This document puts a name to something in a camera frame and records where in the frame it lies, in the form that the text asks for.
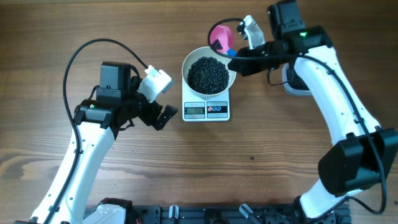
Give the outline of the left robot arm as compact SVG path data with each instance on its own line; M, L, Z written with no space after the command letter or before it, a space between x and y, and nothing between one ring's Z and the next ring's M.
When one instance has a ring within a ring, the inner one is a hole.
M75 109L72 135L61 166L29 223L140 223L130 200L105 198L96 210L85 213L88 196L100 165L118 133L134 126L139 118L161 130L178 111L155 99L172 86L172 78L152 65L141 78L128 63L103 62L100 83L93 94Z

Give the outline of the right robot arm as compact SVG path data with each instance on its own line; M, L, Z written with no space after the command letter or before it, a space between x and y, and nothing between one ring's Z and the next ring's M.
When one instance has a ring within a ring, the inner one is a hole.
M295 1L279 1L267 11L273 40L265 40L252 16L240 19L237 30L249 45L237 52L229 68L244 76L288 68L303 80L322 112L333 146L318 163L318 181L299 197L302 218L321 220L376 184L381 186L381 202L386 203L397 131L381 128L367 111L340 67L325 29L307 27Z

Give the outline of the pile of black beans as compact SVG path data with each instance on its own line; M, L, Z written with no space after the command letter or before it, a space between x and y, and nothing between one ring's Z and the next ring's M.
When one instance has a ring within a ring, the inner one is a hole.
M196 92L214 95L227 88L229 71L214 57L201 57L189 68L187 81Z

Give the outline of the pink scoop blue handle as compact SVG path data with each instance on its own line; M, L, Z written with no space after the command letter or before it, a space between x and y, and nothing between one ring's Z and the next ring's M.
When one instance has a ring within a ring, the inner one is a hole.
M218 25L210 34L211 46L221 54L235 56L236 52L234 47L234 35L228 26Z

